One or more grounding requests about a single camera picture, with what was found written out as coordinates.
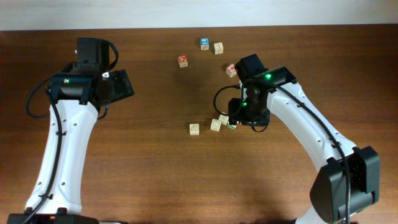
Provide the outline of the green edged picture block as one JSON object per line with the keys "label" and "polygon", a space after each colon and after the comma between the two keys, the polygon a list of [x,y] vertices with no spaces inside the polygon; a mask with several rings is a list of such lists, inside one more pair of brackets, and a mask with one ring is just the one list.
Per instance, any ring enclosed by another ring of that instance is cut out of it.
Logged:
{"label": "green edged picture block", "polygon": [[233,125],[233,124],[226,124],[227,127],[229,127],[230,129],[236,129],[237,125]]}

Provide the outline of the wooden block with apple picture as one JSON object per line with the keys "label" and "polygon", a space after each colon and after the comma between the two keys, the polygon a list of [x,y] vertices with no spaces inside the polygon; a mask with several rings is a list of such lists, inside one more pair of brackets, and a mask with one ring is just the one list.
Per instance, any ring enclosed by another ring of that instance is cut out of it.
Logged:
{"label": "wooden block with apple picture", "polygon": [[221,128],[221,125],[222,125],[222,122],[221,122],[220,120],[218,120],[218,119],[212,119],[210,129],[211,129],[212,131],[217,131],[217,132],[219,132],[219,131],[220,131],[220,128]]}

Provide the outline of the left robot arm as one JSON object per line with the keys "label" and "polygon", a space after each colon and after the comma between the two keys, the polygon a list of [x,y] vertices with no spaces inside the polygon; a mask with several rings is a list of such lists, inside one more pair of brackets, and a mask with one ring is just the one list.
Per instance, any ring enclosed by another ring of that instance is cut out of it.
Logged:
{"label": "left robot arm", "polygon": [[76,60],[41,82],[50,102],[49,134],[39,176],[23,213],[11,224],[100,224],[81,214],[81,180],[88,141],[95,123],[111,103],[134,95],[125,70],[115,70],[115,45],[104,39],[79,38]]}

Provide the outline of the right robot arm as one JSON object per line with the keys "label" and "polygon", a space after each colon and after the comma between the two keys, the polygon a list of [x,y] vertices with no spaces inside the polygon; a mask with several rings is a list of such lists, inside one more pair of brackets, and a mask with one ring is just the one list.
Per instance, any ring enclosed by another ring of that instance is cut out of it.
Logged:
{"label": "right robot arm", "polygon": [[241,96],[228,103],[229,120],[261,132],[276,115],[310,156],[317,177],[311,207],[296,223],[349,223],[379,200],[380,158],[345,138],[310,102],[286,67],[265,68],[256,54],[235,65]]}

